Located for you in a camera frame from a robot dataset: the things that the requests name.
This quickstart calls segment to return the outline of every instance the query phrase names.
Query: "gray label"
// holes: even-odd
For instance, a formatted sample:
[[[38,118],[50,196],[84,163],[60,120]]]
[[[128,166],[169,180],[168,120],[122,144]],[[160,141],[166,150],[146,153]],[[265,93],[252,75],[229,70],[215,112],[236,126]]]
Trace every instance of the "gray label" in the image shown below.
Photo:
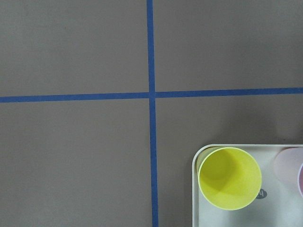
[[[256,199],[261,200],[267,196],[267,192],[264,189],[260,189],[258,196]]]

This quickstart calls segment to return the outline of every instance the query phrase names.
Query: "gray floor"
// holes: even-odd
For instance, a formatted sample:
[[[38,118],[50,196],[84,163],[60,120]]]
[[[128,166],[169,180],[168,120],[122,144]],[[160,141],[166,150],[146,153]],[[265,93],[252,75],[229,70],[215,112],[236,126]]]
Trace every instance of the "gray floor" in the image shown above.
[[[156,91],[303,87],[302,1],[154,1]],[[148,91],[146,2],[0,1],[0,96]],[[303,95],[156,100],[159,226],[210,143],[303,143]],[[0,226],[152,226],[149,100],[0,103]]]

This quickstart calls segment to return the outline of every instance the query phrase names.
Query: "blue tape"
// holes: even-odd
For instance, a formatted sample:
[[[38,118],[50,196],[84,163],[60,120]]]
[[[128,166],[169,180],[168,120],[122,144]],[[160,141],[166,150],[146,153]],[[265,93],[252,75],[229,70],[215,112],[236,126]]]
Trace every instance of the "blue tape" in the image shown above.
[[[138,98],[149,98],[149,97],[150,95],[148,92],[53,95],[53,96],[7,96],[7,97],[0,97],[0,103],[104,100],[104,99],[138,99]]]
[[[151,211],[152,226],[159,226],[158,219],[158,178],[157,178],[157,132],[156,132],[156,99],[155,99],[155,60],[153,40],[153,7],[152,0],[147,5],[147,45],[148,45],[148,81],[150,94],[150,147],[151,147]]]
[[[207,96],[257,96],[303,94],[303,87],[202,90],[202,91],[163,91],[156,92],[156,98],[207,97]]]

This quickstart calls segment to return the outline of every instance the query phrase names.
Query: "white tray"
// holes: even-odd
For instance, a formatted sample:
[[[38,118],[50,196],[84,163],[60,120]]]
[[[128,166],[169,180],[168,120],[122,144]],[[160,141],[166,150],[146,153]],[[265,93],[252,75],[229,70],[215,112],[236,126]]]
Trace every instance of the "white tray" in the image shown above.
[[[236,147],[249,152],[261,168],[262,189],[267,196],[234,211],[210,204],[199,190],[196,172],[197,156],[209,147]],[[211,144],[202,147],[192,164],[193,227],[303,227],[303,198],[278,181],[273,171],[274,158],[286,148],[303,148],[303,145]]]

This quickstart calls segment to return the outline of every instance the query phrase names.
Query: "plastic cup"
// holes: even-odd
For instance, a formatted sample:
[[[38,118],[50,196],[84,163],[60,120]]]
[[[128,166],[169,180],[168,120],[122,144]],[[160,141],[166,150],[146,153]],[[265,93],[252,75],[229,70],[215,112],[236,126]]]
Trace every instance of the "plastic cup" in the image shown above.
[[[303,197],[303,148],[281,151],[275,158],[274,169],[280,181]]]
[[[261,189],[259,165],[249,153],[239,148],[207,148],[199,155],[196,169],[204,197],[224,210],[246,207]]]

